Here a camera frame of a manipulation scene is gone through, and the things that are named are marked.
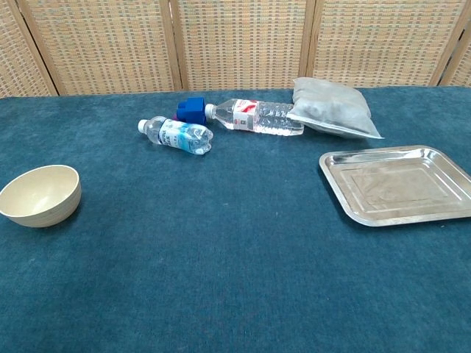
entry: beige bowl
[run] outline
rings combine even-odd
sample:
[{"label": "beige bowl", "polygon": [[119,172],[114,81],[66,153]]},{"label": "beige bowl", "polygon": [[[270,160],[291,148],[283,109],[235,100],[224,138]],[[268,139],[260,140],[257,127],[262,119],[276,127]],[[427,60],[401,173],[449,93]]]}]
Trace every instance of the beige bowl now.
[{"label": "beige bowl", "polygon": [[69,217],[82,195],[79,174],[46,165],[18,176],[0,192],[0,213],[26,227],[48,227]]}]

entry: water bottle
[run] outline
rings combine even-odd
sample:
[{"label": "water bottle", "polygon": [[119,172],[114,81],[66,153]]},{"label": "water bottle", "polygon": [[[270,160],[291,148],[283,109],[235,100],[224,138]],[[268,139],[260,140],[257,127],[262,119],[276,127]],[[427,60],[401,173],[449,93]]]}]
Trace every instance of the water bottle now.
[{"label": "water bottle", "polygon": [[205,154],[211,149],[213,133],[203,125],[156,116],[139,121],[138,130],[158,145],[175,147],[193,154]]},{"label": "water bottle", "polygon": [[291,109],[293,104],[230,99],[218,106],[206,104],[205,115],[207,119],[219,120],[227,129],[283,136],[301,135],[304,125],[286,117]]}]

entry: blue tablecloth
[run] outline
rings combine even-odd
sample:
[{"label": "blue tablecloth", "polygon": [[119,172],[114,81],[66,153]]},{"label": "blue tablecloth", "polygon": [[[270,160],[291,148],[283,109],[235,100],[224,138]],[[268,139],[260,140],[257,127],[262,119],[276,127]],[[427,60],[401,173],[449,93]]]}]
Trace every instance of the blue tablecloth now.
[{"label": "blue tablecloth", "polygon": [[318,165],[422,144],[471,172],[471,89],[361,91],[385,140],[212,123],[203,157],[138,121],[291,91],[0,100],[0,187],[66,164],[83,189],[57,226],[0,218],[0,352],[471,352],[471,219],[362,226]]}]

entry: metal tray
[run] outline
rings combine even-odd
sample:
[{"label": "metal tray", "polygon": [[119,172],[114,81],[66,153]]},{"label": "metal tray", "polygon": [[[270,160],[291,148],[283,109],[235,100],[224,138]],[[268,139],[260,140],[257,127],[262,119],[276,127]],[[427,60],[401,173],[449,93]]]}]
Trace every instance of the metal tray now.
[{"label": "metal tray", "polygon": [[371,227],[471,216],[471,179],[427,146],[326,153],[319,164],[344,211]]}]

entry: white bottle cap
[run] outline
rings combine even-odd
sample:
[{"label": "white bottle cap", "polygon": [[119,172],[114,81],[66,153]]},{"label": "white bottle cap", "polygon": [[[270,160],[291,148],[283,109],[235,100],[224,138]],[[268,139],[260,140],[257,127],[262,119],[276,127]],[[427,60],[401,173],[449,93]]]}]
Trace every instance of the white bottle cap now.
[{"label": "white bottle cap", "polygon": [[143,119],[143,120],[139,121],[138,130],[139,130],[139,132],[142,133],[142,134],[144,133],[144,125],[146,125],[146,122],[147,122],[147,121],[148,121],[148,120],[146,120],[146,119]]},{"label": "white bottle cap", "polygon": [[214,104],[206,104],[205,106],[205,115],[207,119],[212,119],[213,118],[213,108]]}]

